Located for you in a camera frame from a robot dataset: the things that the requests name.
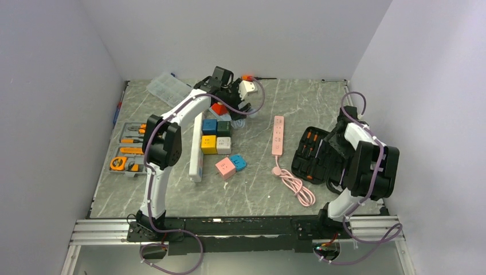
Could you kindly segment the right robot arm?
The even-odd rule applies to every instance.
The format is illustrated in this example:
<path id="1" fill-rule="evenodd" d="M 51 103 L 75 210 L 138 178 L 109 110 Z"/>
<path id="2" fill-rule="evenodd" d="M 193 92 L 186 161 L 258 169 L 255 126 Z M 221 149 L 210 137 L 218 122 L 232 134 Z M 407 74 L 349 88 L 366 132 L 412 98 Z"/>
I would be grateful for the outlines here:
<path id="1" fill-rule="evenodd" d="M 399 149 L 374 136 L 369 125 L 358 119 L 357 108 L 340 109 L 335 128 L 323 141 L 325 181 L 342 188 L 327 204 L 327 216 L 316 221 L 316 231 L 329 238 L 337 221 L 350 217 L 367 200 L 388 198 L 395 185 Z"/>

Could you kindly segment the clear plastic organizer box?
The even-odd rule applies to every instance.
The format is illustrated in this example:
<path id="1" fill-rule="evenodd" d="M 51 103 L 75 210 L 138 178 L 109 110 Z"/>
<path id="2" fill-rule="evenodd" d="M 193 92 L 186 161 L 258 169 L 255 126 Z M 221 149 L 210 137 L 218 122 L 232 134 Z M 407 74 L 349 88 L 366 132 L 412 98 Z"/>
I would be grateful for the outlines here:
<path id="1" fill-rule="evenodd" d="M 175 107 L 189 95 L 192 87 L 176 78 L 173 73 L 163 73 L 152 79 L 146 89 L 168 106 Z"/>

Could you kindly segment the grey tool tray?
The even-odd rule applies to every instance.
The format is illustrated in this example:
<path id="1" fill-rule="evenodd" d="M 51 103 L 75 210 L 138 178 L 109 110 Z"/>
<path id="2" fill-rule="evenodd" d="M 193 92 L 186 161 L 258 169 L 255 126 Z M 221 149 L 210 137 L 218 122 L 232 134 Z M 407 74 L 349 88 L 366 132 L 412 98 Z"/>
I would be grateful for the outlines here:
<path id="1" fill-rule="evenodd" d="M 135 177 L 146 173 L 142 150 L 146 123 L 124 123 L 112 156 L 108 159 L 107 171 Z"/>

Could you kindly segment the yellow cube socket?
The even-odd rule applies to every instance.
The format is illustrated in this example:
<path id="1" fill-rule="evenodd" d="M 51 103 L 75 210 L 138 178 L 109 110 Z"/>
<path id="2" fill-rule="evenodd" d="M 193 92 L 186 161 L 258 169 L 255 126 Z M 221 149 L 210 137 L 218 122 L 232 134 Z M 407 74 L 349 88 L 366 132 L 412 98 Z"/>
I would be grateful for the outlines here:
<path id="1" fill-rule="evenodd" d="M 201 151 L 204 155 L 214 155 L 217 152 L 217 136 L 203 135 L 201 138 Z"/>

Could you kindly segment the white power strip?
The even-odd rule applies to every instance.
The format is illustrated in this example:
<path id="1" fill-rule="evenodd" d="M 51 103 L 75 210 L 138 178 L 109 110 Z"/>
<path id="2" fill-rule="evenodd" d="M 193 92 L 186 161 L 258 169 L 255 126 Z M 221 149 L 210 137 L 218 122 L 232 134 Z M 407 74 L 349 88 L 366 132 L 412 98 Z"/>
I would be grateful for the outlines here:
<path id="1" fill-rule="evenodd" d="M 194 119 L 193 138 L 191 144 L 191 154 L 189 163 L 189 177 L 192 182 L 198 183 L 202 180 L 203 152 L 201 150 L 202 123 L 205 118 L 204 113 L 200 113 Z"/>

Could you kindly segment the white cube socket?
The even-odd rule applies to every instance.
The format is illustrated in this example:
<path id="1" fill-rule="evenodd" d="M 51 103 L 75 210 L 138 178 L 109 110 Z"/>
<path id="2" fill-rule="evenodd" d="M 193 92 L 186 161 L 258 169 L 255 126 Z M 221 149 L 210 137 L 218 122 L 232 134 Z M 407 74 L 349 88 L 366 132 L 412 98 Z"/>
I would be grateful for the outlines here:
<path id="1" fill-rule="evenodd" d="M 217 149 L 217 154 L 230 155 L 232 153 L 231 137 L 217 137 L 216 149 Z"/>

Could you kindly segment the dark green cube socket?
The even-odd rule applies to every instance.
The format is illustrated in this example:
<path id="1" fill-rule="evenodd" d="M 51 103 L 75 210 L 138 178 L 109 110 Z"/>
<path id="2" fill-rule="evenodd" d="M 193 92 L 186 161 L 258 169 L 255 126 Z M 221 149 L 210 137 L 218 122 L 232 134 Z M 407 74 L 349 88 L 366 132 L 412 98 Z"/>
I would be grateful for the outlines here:
<path id="1" fill-rule="evenodd" d="M 232 136 L 232 125 L 229 121 L 218 121 L 217 122 L 217 136 L 218 137 L 231 137 Z"/>

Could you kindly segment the light blue power strip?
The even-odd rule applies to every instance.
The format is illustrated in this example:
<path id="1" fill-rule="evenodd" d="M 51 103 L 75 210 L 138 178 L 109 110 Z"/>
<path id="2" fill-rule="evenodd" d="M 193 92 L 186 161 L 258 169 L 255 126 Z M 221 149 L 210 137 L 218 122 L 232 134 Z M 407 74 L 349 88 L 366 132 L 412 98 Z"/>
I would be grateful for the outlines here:
<path id="1" fill-rule="evenodd" d="M 223 115 L 218 115 L 214 110 L 209 109 L 209 112 L 218 120 L 218 121 L 227 121 L 230 122 L 231 126 L 234 129 L 244 128 L 246 126 L 246 119 L 238 119 L 232 120 L 229 113 L 224 113 Z"/>

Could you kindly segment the light blue plug adapter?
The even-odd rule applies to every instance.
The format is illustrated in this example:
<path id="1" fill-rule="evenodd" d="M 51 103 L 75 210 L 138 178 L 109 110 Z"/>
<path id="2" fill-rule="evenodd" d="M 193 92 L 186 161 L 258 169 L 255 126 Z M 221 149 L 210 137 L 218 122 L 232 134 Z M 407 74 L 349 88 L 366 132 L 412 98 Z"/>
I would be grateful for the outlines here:
<path id="1" fill-rule="evenodd" d="M 230 161 L 236 168 L 236 171 L 241 171 L 247 166 L 247 162 L 240 154 L 229 156 Z"/>

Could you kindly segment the blue cube socket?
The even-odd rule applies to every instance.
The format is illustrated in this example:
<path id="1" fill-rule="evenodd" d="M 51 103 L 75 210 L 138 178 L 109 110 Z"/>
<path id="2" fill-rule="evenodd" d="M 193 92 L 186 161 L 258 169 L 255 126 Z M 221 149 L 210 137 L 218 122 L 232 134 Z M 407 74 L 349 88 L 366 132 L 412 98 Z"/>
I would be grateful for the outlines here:
<path id="1" fill-rule="evenodd" d="M 202 120 L 202 134 L 216 135 L 217 134 L 217 119 L 203 119 Z"/>

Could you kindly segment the red cube socket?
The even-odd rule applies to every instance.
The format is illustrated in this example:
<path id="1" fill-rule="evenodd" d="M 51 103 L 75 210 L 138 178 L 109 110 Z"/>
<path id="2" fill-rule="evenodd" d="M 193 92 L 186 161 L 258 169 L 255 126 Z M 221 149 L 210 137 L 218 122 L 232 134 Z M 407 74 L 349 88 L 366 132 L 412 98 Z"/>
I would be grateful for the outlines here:
<path id="1" fill-rule="evenodd" d="M 229 113 L 227 107 L 219 102 L 214 103 L 211 106 L 211 110 L 218 116 L 227 115 Z"/>

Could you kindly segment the black tool case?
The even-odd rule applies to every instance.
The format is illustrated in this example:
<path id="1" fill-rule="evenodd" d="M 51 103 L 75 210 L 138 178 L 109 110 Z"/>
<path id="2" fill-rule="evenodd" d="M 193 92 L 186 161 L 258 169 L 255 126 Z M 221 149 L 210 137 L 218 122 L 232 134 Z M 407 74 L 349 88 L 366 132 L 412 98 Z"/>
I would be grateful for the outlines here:
<path id="1" fill-rule="evenodd" d="M 307 127 L 293 156 L 291 171 L 312 184 L 325 184 L 339 195 L 343 170 L 353 153 L 350 143 L 340 140 L 335 130 Z"/>

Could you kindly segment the pink cube socket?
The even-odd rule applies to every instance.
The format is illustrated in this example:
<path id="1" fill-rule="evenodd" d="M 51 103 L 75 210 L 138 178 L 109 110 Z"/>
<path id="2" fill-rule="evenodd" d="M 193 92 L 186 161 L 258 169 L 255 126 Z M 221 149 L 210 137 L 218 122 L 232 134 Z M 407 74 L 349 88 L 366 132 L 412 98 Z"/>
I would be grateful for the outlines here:
<path id="1" fill-rule="evenodd" d="M 236 167 L 228 157 L 225 157 L 216 163 L 215 167 L 223 180 L 228 180 L 236 173 Z"/>

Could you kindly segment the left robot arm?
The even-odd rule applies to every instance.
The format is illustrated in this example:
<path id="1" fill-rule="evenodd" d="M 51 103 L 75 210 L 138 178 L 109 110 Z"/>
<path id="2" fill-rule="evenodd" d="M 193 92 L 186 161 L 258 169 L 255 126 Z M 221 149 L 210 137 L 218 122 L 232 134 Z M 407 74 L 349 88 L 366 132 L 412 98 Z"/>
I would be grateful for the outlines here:
<path id="1" fill-rule="evenodd" d="M 217 66 L 170 111 L 147 119 L 142 144 L 146 188 L 136 221 L 149 240 L 156 241 L 164 235 L 168 179 L 182 155 L 183 128 L 217 103 L 228 109 L 232 120 L 249 115 L 251 104 L 244 103 L 241 83 L 242 79 L 235 78 L 233 72 Z"/>

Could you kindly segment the pink power strip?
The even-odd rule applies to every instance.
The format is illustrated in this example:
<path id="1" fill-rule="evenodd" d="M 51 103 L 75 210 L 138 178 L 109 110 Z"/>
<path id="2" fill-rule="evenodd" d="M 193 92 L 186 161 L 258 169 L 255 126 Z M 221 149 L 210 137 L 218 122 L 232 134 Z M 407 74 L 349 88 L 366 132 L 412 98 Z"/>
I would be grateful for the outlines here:
<path id="1" fill-rule="evenodd" d="M 294 176 L 290 171 L 281 168 L 279 158 L 283 155 L 284 149 L 284 117 L 275 116 L 273 122 L 272 134 L 272 155 L 275 159 L 275 166 L 272 168 L 272 174 L 279 177 L 280 180 L 297 198 L 299 203 L 304 207 L 310 207 L 315 204 L 316 198 L 311 190 L 306 188 L 303 181 Z"/>

